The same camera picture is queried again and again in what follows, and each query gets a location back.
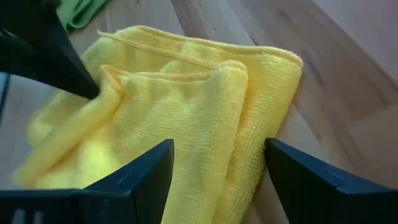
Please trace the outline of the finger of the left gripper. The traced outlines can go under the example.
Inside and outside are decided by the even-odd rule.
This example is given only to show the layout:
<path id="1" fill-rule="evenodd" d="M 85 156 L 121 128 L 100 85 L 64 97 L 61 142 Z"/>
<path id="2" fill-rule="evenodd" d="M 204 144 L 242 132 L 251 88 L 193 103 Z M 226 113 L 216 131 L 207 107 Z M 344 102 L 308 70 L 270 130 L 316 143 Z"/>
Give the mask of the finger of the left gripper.
<path id="1" fill-rule="evenodd" d="M 70 91 L 70 82 L 53 58 L 7 30 L 1 31 L 1 71 Z"/>
<path id="2" fill-rule="evenodd" d="M 44 55 L 53 58 L 70 93 L 96 98 L 100 89 L 93 80 L 62 27 L 56 10 L 59 1 L 1 0 L 1 31 L 18 36 Z"/>

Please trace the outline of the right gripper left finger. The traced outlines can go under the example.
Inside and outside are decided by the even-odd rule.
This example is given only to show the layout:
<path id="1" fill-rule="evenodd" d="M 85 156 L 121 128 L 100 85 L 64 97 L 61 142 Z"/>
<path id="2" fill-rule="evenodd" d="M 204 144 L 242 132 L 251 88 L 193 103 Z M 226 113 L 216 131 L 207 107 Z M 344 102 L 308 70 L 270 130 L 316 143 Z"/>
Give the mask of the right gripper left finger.
<path id="1" fill-rule="evenodd" d="M 78 194 L 77 223 L 160 223 L 174 166 L 166 139 Z"/>

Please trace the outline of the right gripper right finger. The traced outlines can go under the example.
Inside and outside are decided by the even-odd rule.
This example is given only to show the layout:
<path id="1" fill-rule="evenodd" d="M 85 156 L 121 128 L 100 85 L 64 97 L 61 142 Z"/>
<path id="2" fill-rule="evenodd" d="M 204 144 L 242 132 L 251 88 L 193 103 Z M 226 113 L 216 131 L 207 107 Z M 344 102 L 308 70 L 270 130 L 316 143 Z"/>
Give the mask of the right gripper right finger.
<path id="1" fill-rule="evenodd" d="M 397 223 L 397 190 L 280 140 L 265 141 L 271 181 L 290 223 Z"/>

